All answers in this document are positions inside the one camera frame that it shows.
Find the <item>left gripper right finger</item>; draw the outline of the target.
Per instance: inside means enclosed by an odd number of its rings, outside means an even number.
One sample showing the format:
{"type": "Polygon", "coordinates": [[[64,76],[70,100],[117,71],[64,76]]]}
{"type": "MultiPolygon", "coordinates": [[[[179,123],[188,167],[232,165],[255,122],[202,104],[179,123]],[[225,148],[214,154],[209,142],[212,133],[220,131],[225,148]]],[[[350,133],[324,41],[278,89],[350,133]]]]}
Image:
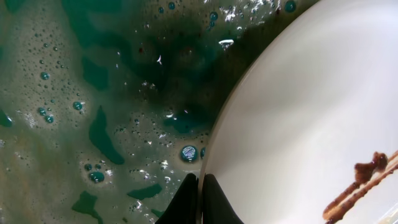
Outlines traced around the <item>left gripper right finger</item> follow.
{"type": "Polygon", "coordinates": [[[243,224],[213,174],[204,177],[202,214],[203,224],[243,224]]]}

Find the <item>white plate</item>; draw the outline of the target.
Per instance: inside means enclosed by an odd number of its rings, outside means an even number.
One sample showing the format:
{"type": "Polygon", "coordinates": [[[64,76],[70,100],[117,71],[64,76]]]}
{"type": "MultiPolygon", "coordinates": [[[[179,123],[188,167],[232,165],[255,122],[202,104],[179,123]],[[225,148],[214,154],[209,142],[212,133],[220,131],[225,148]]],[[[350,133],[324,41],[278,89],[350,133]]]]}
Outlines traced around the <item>white plate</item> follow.
{"type": "Polygon", "coordinates": [[[319,1],[234,89],[201,174],[244,223],[323,223],[355,164],[396,151],[397,2],[319,1]]]}

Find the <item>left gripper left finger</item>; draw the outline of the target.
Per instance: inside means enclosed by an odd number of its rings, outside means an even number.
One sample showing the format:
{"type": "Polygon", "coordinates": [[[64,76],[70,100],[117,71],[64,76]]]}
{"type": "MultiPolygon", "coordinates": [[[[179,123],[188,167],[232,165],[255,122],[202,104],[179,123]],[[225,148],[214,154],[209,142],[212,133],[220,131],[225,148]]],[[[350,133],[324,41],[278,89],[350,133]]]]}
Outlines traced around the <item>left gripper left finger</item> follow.
{"type": "Polygon", "coordinates": [[[196,224],[198,181],[187,174],[156,224],[196,224]]]}

